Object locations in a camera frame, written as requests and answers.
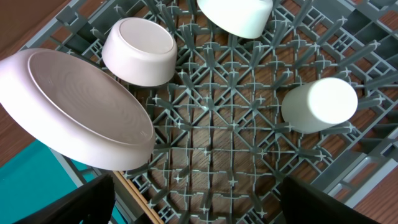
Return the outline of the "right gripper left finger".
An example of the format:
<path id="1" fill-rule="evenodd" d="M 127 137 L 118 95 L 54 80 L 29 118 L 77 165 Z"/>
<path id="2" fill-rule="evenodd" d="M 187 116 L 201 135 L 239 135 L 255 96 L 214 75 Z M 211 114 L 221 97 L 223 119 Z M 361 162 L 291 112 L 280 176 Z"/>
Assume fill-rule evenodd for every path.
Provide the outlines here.
<path id="1" fill-rule="evenodd" d="M 113 178 L 103 174 L 15 224 L 108 223 L 114 204 Z"/>

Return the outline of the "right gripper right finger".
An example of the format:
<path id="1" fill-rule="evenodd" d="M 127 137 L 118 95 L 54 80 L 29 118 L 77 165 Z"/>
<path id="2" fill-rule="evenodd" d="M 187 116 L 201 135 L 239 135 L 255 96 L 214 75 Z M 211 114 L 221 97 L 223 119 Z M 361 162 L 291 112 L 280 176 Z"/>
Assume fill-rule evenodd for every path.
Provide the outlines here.
<path id="1" fill-rule="evenodd" d="M 288 224 L 378 224 L 291 175 L 281 182 L 280 206 Z"/>

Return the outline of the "white round plate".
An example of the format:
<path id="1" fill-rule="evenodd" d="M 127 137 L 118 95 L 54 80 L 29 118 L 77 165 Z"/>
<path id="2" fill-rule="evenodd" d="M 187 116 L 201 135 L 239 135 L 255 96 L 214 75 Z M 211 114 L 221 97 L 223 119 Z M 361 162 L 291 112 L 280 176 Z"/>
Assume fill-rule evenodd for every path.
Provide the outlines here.
<path id="1" fill-rule="evenodd" d="M 149 115 L 120 83 L 92 64 L 49 49 L 1 61 L 1 104 L 54 151 L 106 170 L 148 162 L 155 144 Z"/>

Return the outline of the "white cup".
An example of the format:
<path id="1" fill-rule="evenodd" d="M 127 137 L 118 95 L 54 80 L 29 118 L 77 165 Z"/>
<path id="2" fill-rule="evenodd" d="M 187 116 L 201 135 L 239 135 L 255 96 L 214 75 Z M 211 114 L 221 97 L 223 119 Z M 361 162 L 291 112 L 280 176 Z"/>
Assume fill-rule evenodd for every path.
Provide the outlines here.
<path id="1" fill-rule="evenodd" d="M 340 78 L 322 78 L 290 90 L 281 105 L 281 114 L 292 129 L 315 133 L 344 123 L 356 112 L 358 96 Z"/>

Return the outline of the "pink bowl with food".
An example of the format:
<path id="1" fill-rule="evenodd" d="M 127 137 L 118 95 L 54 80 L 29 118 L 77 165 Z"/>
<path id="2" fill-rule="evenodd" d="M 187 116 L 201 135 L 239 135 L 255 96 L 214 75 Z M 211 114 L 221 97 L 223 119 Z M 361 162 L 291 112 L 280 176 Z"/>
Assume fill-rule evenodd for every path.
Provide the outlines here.
<path id="1" fill-rule="evenodd" d="M 159 86 L 174 76 L 177 53 L 177 43 L 165 28 L 147 19 L 128 17 L 112 26 L 102 59 L 110 72 L 125 82 Z"/>

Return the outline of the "white round bowl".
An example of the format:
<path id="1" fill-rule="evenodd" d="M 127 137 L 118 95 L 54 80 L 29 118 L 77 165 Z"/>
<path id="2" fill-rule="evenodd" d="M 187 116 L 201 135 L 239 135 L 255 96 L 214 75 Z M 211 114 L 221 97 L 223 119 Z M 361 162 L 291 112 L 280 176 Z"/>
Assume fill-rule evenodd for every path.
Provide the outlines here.
<path id="1" fill-rule="evenodd" d="M 197 0 L 198 7 L 215 25 L 245 39 L 262 35 L 273 0 Z"/>

